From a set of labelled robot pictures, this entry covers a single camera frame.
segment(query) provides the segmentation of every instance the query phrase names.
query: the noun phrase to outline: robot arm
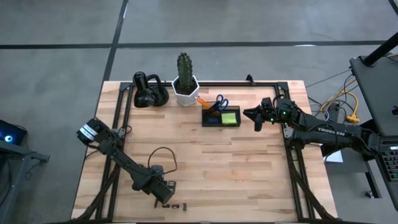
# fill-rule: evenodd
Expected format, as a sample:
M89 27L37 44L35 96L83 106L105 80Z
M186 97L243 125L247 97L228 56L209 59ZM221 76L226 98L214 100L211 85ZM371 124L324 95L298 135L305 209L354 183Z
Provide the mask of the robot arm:
M174 194L165 185L163 169L159 169L160 166L145 167L137 164L120 150L124 133L110 130L102 121L93 118L77 131L77 135L84 145L95 147L99 152L109 156L117 165L127 171L134 181L133 190L142 190L147 195L153 194L163 204L167 203ZM99 145L90 145L93 142L97 142Z
M281 98L273 106L270 98L263 98L255 108L246 109L243 114L254 121L254 130L260 131L265 121L281 123L293 128L290 143L293 148L304 148L311 142L321 143L327 154L350 147L355 151L373 156L379 150L379 136L360 126L332 123L304 113L294 101Z

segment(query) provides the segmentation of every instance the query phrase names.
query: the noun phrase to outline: cactus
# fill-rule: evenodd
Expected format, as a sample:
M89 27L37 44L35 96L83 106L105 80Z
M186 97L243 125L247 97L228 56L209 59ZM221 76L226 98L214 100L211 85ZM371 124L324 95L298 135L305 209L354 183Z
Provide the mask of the cactus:
M194 88L192 80L192 61L187 53L182 52L177 59L178 85L177 89L184 95L190 95Z

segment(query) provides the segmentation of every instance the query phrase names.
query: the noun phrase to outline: black pen holder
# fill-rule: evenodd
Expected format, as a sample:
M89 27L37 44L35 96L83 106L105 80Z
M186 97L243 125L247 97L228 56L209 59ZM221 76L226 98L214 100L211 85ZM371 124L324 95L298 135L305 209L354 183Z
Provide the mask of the black pen holder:
M235 114L236 124L223 124L222 114ZM239 106L227 106L219 111L213 108L206 109L201 107L201 126L202 127L239 127L241 125L241 109Z

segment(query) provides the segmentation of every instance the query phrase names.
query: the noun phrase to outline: wooden table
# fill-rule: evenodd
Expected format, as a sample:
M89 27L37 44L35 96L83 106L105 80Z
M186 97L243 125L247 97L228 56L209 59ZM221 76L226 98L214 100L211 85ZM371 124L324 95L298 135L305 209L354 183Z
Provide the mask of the wooden table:
M310 113L304 82L288 83L291 99ZM101 91L96 116L109 126L113 121L119 84L105 82ZM203 128L201 106L197 103L184 108L175 101L172 89L168 91L169 102L160 108L135 108L132 104L129 119L132 132L126 137L124 152L136 162L147 164L154 149L171 148L177 157L178 171L165 176L166 180L177 181L177 191L169 204L187 203L187 211L154 208L154 196L133 191L130 175L122 170L114 221L296 221L281 126L264 123L262 131L257 133L254 123L242 114L239 128ZM200 96L206 100L213 100L220 93L229 99L230 105L239 105L241 112L257 106L263 97L275 96L271 87L200 88ZM326 210L336 216L319 147L307 146L303 156L311 190ZM78 217L98 193L105 159L96 153L85 161L73 218ZM174 168L168 151L158 151L151 163L163 165L165 170ZM302 192L300 198L306 210Z

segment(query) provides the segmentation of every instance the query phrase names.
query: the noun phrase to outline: blue-handled scissors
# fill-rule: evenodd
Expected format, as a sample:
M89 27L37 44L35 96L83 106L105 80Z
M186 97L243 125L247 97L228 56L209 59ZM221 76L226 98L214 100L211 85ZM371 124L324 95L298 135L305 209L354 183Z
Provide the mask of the blue-handled scissors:
M227 98L224 98L224 96L223 95L221 95L221 94L219 94L217 97L216 97L216 101L217 101L217 106L216 106L216 110L219 110L219 111L221 111L221 110L225 110L225 108L228 106L228 103L229 103L229 101L228 101L228 99Z

